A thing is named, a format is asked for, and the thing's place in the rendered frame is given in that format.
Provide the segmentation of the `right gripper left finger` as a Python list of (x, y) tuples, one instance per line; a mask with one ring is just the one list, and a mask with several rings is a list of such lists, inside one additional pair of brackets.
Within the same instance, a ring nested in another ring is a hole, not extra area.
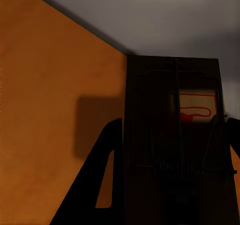
[[(113, 149), (111, 206), (95, 208)], [(121, 118), (105, 125), (49, 225), (126, 225)]]

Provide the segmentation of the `mousetrap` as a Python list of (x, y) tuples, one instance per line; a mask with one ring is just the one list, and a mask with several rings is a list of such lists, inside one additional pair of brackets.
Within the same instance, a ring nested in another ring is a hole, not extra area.
[(218, 58), (129, 54), (125, 225), (240, 225)]

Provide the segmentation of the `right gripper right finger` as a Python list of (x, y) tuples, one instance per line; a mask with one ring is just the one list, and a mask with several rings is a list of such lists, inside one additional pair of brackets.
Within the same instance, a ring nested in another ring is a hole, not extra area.
[(240, 120), (229, 118), (227, 121), (229, 144), (240, 158)]

